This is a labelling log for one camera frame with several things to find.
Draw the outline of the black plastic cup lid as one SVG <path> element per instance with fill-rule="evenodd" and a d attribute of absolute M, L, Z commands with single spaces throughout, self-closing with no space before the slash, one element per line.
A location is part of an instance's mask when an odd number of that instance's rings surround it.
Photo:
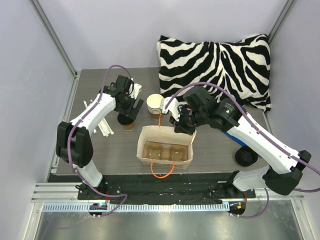
<path fill-rule="evenodd" d="M 126 115 L 120 114 L 120 113 L 117 116 L 117 121 L 122 126 L 128 126 L 134 122 L 134 120 L 132 118 L 130 118 Z"/>

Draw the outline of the single brown paper cup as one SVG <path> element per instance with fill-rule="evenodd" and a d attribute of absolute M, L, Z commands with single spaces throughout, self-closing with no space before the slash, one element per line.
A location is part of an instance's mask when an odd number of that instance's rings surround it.
<path fill-rule="evenodd" d="M 122 127 L 125 131 L 132 131 L 135 128 L 135 126 L 135 122 L 133 121 L 132 123 L 123 125 Z"/>

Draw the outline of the kraft paper gift bag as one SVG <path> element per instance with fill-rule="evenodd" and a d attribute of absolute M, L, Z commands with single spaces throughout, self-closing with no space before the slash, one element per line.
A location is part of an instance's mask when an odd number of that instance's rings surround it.
<path fill-rule="evenodd" d="M 187 169 L 194 156 L 193 142 L 196 132 L 191 135 L 176 133 L 171 126 L 161 125 L 162 115 L 158 116 L 157 125 L 144 126 L 137 142 L 136 157 L 149 165 L 152 175 L 165 179 L 175 169 Z M 154 166 L 170 167 L 166 174 L 156 174 Z"/>

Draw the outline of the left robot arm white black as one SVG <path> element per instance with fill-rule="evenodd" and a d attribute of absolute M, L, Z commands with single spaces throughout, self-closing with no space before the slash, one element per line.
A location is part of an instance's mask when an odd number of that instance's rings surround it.
<path fill-rule="evenodd" d="M 106 179 L 93 162 L 91 135 L 105 116 L 118 113 L 123 127 L 133 127 L 144 103 L 138 99 L 142 86 L 131 78 L 118 76 L 109 86 L 104 85 L 93 102 L 71 122 L 62 121 L 57 127 L 56 155 L 68 163 L 82 180 L 82 187 L 93 198 L 107 197 Z"/>

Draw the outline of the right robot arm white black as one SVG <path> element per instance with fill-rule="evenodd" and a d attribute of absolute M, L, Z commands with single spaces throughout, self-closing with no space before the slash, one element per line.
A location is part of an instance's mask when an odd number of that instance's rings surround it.
<path fill-rule="evenodd" d="M 231 95 L 217 102 L 203 85 L 198 82 L 185 86 L 185 105 L 180 104 L 175 96 L 162 100 L 162 114 L 171 113 L 174 131 L 192 135 L 196 127 L 209 125 L 240 140 L 268 163 L 256 170 L 235 171 L 225 186 L 226 193 L 236 198 L 247 190 L 269 188 L 287 196 L 297 190 L 311 154 L 306 150 L 294 150 L 279 141 Z"/>

